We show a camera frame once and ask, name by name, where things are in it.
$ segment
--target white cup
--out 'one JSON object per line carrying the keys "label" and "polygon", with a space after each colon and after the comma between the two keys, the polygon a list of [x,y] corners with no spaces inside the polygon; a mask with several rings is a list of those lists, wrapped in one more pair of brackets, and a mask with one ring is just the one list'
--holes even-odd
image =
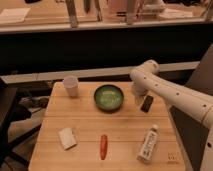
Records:
{"label": "white cup", "polygon": [[78,96],[78,78],[76,76],[66,76],[63,84],[70,97]]}

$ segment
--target bottle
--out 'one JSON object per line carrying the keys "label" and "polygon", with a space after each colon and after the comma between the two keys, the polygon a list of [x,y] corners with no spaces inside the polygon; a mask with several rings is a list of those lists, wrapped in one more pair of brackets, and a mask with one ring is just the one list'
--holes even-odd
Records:
{"label": "bottle", "polygon": [[154,147],[157,143],[157,130],[158,126],[153,125],[152,128],[147,133],[144,143],[140,149],[137,159],[143,161],[144,163],[150,163]]}

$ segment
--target tabletop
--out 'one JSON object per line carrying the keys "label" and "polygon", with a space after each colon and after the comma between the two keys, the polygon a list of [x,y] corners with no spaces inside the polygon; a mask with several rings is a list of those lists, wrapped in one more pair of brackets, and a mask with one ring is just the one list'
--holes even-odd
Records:
{"label": "tabletop", "polygon": [[[106,113],[97,108],[94,92],[101,85],[116,85],[124,93],[121,108]],[[185,163],[162,98],[154,97],[148,113],[140,110],[131,82],[80,82],[78,98],[70,98],[61,82],[54,85],[29,170],[184,171]],[[158,141],[150,164],[137,160],[144,137],[153,124]],[[77,146],[64,150],[58,132],[70,127]],[[108,136],[105,160],[100,158],[100,137]]]}
{"label": "tabletop", "polygon": [[[97,22],[97,10],[95,4],[91,1],[91,10],[86,13],[84,11],[83,0],[75,0],[75,7],[77,13],[77,19],[79,22],[88,23]],[[194,17],[200,17],[206,10],[205,7],[197,6],[184,6],[181,4],[166,4],[169,9],[178,9],[183,11],[193,12]],[[29,26],[29,25],[44,25],[44,24],[64,24],[69,23],[69,16],[65,2],[57,3],[55,0],[42,0],[35,3],[27,4],[24,0],[1,0],[0,1],[0,13],[4,9],[16,9],[16,8],[29,8],[30,11],[23,22],[1,24],[0,26]],[[104,22],[125,22],[125,18],[116,17],[115,14],[109,13],[109,7],[106,0],[100,0],[100,8]]]}

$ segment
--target black cable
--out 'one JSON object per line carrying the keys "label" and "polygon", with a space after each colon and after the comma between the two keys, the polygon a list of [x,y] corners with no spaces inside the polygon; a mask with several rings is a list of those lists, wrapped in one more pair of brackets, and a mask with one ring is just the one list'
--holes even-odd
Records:
{"label": "black cable", "polygon": [[4,163],[7,165],[7,167],[8,167],[11,171],[14,171],[13,168],[12,168],[12,166],[10,166],[10,164],[9,164],[6,160],[4,160]]}

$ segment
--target black chair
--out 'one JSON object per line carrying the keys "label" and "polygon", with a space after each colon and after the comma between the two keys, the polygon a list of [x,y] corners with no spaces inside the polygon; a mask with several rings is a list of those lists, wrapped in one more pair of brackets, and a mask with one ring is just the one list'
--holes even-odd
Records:
{"label": "black chair", "polygon": [[31,112],[27,108],[18,104],[19,100],[18,89],[7,86],[0,78],[0,167],[6,157],[10,157],[27,167],[29,161],[13,152],[13,149],[39,131],[41,127],[38,125],[11,142],[8,141],[8,129],[11,122],[31,116]]}

